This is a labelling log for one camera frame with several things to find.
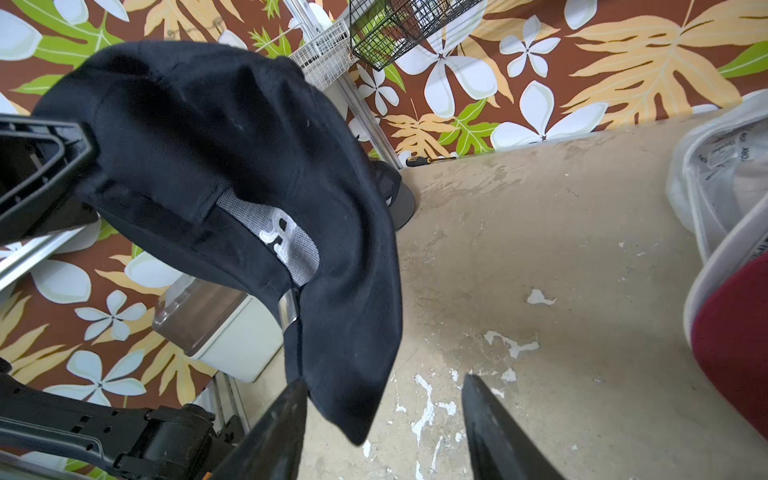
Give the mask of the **grey baseball cap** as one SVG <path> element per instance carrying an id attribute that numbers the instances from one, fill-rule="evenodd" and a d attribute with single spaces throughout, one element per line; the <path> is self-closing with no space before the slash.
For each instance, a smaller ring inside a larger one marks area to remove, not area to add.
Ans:
<path id="1" fill-rule="evenodd" d="M 415 196 L 397 169 L 380 160 L 372 161 L 371 166 L 378 190 L 389 208 L 394 227 L 400 230 L 416 212 Z"/>

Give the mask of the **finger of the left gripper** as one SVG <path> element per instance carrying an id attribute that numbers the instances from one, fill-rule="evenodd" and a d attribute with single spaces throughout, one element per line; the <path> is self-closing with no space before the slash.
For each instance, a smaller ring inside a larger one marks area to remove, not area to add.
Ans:
<path id="1" fill-rule="evenodd" d="M 29 116 L 1 116 L 1 243 L 87 226 L 96 211 L 75 187 L 98 153 L 88 127 Z"/>

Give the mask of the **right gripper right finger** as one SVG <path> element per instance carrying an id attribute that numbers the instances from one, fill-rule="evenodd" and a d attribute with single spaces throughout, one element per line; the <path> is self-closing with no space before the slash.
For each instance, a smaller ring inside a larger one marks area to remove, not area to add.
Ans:
<path id="1" fill-rule="evenodd" d="M 461 399 L 475 479 L 564 479 L 479 376 L 465 376 Z"/>

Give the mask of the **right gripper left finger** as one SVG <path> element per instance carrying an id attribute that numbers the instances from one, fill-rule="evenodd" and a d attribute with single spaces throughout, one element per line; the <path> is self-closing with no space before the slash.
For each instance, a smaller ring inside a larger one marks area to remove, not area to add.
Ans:
<path id="1" fill-rule="evenodd" d="M 296 479 L 305 437 L 308 390 L 290 382 L 211 479 Z"/>

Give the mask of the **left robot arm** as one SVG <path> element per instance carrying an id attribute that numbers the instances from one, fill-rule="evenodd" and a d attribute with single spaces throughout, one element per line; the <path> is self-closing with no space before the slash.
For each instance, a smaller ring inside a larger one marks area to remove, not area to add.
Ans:
<path id="1" fill-rule="evenodd" d="M 97 153 L 73 122 L 1 117 L 1 239 L 10 243 L 75 227 L 95 211 L 69 193 Z M 244 437 L 239 417 L 180 409 L 99 406 L 35 390 L 1 357 L 1 443 L 87 462 L 123 479 L 207 479 Z"/>

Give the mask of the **black baseball cap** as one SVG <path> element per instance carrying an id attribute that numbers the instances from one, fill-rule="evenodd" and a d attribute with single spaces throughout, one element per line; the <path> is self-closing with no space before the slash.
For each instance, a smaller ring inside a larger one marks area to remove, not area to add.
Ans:
<path id="1" fill-rule="evenodd" d="M 362 146 L 293 61 L 126 42 L 33 113 L 89 128 L 98 153 L 74 192 L 131 242 L 272 313 L 293 299 L 287 378 L 366 440 L 402 338 L 395 229 Z"/>

